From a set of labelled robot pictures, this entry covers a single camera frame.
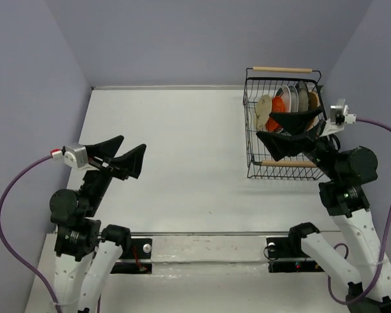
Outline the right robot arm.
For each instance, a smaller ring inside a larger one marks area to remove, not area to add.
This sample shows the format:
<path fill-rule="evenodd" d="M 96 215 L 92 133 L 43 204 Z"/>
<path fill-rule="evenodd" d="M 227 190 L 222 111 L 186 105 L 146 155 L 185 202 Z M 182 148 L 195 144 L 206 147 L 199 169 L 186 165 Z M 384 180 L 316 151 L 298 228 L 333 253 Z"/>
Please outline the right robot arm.
<path fill-rule="evenodd" d="M 350 312 L 391 312 L 391 263 L 386 255 L 387 235 L 378 236 L 373 225 L 369 201 L 363 186 L 378 178 L 378 160 L 366 147 L 340 151 L 332 142 L 346 125 L 357 122 L 347 106 L 334 106 L 330 118 L 310 122 L 319 110 L 302 113 L 276 113 L 270 118 L 283 134 L 257 132 L 274 160 L 305 155 L 328 178 L 319 184 L 319 196 L 328 215 L 345 239 L 349 263 L 327 243 L 320 230 L 310 222 L 293 226 L 287 248 L 296 256 L 313 259 L 327 274 L 347 288 L 342 301 Z"/>

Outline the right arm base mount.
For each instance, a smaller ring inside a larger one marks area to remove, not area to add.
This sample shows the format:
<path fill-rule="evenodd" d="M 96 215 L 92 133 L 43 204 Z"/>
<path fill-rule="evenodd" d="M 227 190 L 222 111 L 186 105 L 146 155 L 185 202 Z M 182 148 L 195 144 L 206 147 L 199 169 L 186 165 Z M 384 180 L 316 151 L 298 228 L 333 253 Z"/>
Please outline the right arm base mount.
<path fill-rule="evenodd" d="M 322 273 L 316 261 L 301 251 L 292 250 L 288 237 L 267 237 L 263 249 L 269 273 Z"/>

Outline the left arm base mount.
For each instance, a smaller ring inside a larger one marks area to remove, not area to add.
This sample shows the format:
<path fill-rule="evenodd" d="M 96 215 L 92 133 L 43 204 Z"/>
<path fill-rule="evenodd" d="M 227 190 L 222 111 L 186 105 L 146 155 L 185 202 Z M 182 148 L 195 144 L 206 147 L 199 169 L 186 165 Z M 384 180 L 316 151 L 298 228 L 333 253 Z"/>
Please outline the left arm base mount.
<path fill-rule="evenodd" d="M 148 275 L 152 273 L 152 238 L 133 237 L 127 252 L 116 261 L 113 275 Z"/>

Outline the small cream floral plate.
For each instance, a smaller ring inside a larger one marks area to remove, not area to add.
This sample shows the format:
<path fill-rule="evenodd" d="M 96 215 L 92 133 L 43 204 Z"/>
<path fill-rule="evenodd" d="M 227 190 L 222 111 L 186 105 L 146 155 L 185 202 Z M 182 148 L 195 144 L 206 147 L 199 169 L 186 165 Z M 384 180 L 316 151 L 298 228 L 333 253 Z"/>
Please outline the small cream floral plate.
<path fill-rule="evenodd" d="M 268 122 L 269 114 L 272 112 L 272 99 L 269 95 L 263 95 L 254 108 L 253 123 L 257 130 L 264 130 Z"/>

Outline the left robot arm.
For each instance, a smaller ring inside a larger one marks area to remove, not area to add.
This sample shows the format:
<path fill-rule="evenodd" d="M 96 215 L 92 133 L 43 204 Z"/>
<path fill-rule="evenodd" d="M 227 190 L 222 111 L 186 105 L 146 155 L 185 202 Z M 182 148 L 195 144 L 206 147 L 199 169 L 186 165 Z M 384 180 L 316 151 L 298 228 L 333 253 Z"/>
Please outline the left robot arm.
<path fill-rule="evenodd" d="M 50 153 L 73 170 L 85 171 L 77 190 L 60 189 L 50 198 L 50 220 L 57 230 L 53 279 L 57 312 L 96 312 L 113 266 L 130 253 L 130 229 L 113 224 L 102 228 L 94 217 L 113 179 L 138 179 L 141 174 L 146 144 L 117 156 L 123 140 L 119 135 Z"/>

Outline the teal rim Hao Wei plate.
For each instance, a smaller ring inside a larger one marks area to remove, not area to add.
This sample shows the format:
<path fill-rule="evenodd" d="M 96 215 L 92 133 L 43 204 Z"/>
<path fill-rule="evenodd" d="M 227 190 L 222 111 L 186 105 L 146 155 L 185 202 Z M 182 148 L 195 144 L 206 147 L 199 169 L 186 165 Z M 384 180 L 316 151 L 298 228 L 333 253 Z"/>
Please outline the teal rim Hao Wei plate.
<path fill-rule="evenodd" d="M 289 92 L 291 95 L 291 113 L 297 113 L 298 112 L 298 91 L 293 85 L 289 85 Z"/>

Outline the orange plate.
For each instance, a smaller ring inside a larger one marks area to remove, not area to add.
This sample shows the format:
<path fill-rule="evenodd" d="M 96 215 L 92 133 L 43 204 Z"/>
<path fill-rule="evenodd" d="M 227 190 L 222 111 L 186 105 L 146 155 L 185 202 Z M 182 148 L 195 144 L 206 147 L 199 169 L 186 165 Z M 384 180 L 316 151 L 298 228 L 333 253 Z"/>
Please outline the orange plate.
<path fill-rule="evenodd" d="M 272 113 L 285 113 L 285 104 L 281 97 L 275 96 L 272 99 Z M 274 132 L 277 128 L 279 128 L 279 124 L 273 120 L 272 117 L 269 117 L 267 123 L 266 123 L 266 129 L 269 132 Z"/>

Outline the woven bamboo round plate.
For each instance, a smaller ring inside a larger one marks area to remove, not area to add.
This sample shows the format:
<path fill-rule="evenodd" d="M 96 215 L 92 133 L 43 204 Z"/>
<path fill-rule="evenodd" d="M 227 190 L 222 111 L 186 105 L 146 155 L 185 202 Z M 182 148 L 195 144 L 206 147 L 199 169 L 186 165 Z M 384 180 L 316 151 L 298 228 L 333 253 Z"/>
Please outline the woven bamboo round plate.
<path fill-rule="evenodd" d="M 319 96 L 315 91 L 310 91 L 308 95 L 309 110 L 316 110 L 320 106 Z M 309 122 L 308 130 L 310 130 L 317 119 L 317 115 Z"/>

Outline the white plate teal red rim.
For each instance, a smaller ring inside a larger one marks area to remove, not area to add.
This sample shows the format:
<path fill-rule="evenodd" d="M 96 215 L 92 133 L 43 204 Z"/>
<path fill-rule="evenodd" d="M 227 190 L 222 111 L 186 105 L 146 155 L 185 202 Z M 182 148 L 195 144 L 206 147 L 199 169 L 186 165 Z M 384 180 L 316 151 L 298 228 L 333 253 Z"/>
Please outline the white plate teal red rim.
<path fill-rule="evenodd" d="M 291 92 L 287 85 L 282 85 L 277 91 L 276 96 L 283 100 L 285 113 L 291 112 Z"/>

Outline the black rimmed beige plate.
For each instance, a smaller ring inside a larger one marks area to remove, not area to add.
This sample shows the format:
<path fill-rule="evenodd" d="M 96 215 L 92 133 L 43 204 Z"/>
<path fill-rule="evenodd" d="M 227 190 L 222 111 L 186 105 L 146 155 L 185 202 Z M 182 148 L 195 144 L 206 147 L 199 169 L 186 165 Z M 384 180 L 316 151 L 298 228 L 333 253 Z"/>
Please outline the black rimmed beige plate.
<path fill-rule="evenodd" d="M 295 85 L 298 93 L 298 111 L 306 112 L 309 110 L 309 92 L 304 81 L 299 81 Z"/>

